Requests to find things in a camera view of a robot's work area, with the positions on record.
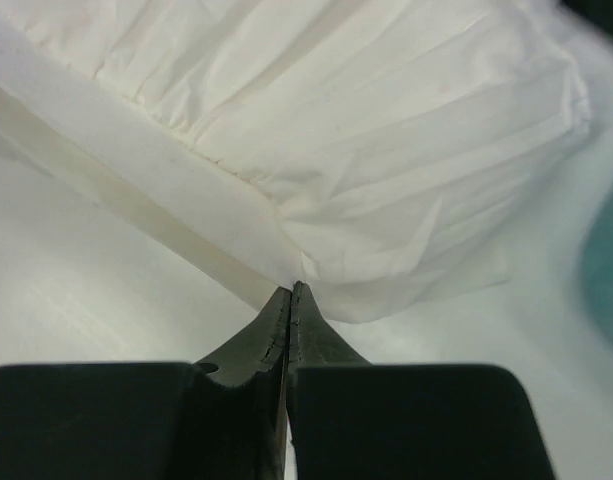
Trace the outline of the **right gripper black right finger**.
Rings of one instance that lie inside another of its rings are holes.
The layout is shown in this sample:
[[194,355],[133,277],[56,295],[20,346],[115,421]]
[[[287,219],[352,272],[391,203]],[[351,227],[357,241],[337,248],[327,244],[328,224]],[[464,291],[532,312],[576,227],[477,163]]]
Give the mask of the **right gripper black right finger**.
[[519,380],[490,364],[376,365],[292,292],[287,411],[301,479],[551,479]]

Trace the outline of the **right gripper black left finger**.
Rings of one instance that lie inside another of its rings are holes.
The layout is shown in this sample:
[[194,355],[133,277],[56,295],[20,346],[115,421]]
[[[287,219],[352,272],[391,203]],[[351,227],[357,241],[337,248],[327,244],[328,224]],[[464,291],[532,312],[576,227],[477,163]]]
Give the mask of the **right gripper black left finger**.
[[194,362],[0,366],[0,479],[280,479],[291,295]]

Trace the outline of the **white cloth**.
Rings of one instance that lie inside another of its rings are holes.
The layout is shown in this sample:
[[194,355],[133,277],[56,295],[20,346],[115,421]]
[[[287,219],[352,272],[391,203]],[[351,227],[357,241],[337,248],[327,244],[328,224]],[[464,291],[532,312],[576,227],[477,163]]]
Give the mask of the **white cloth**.
[[0,1],[0,88],[330,319],[445,281],[587,138],[549,1]]

